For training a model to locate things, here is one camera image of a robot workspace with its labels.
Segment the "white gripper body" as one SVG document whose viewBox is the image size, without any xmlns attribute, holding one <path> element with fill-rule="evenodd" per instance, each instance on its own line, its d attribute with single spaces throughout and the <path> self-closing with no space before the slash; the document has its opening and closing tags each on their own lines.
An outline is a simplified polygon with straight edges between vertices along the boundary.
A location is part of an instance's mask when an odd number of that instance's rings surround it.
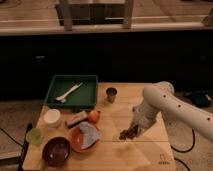
<svg viewBox="0 0 213 171">
<path fill-rule="evenodd" d="M 139 105 L 132 108 L 133 118 L 130 126 L 137 126 L 137 135 L 141 135 L 156 123 L 159 110 L 152 107 L 148 102 L 143 100 Z"/>
</svg>

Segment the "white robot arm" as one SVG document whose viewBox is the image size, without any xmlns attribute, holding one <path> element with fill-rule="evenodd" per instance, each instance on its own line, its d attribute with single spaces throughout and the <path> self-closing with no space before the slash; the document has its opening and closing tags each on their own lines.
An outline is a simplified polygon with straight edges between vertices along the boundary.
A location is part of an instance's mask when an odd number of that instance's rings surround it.
<svg viewBox="0 0 213 171">
<path fill-rule="evenodd" d="M 203 137 L 213 143 L 213 114 L 190 105 L 174 96 L 170 82 L 149 84 L 142 91 L 143 101 L 133 107 L 131 126 L 137 126 L 138 134 L 151 128 L 159 112 L 176 116 Z"/>
</svg>

